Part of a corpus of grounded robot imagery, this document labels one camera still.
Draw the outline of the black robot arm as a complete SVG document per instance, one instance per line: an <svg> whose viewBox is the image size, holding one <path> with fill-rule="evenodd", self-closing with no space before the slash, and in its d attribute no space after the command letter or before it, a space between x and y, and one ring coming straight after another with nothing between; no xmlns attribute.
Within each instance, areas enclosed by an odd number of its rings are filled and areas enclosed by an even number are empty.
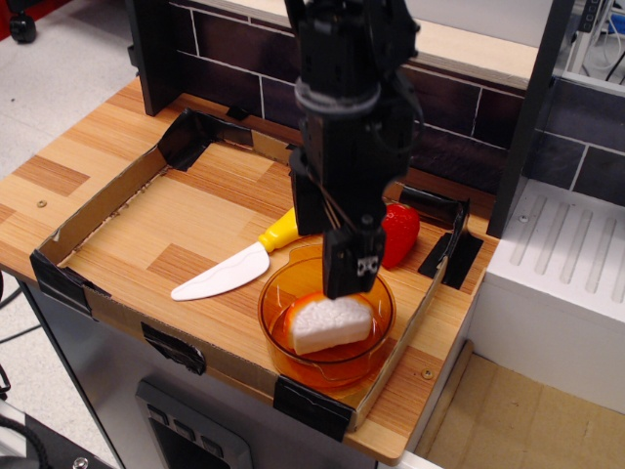
<svg viewBox="0 0 625 469"><path fill-rule="evenodd" d="M418 23L401 1L290 1L303 142L289 158L301 235L322 235L332 299L369 291L386 246L383 195L404 177L423 110L403 65Z"/></svg>

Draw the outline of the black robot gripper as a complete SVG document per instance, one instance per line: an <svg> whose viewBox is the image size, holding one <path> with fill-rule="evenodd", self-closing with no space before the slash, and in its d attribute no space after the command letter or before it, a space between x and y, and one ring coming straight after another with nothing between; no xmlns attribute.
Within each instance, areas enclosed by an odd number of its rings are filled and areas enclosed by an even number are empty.
<svg viewBox="0 0 625 469"><path fill-rule="evenodd" d="M385 253L387 186L405 176L423 111L412 84L382 85L362 116L308 112L304 144L289 157L299 235L323 236L323 293L337 299L369 292Z"/></svg>

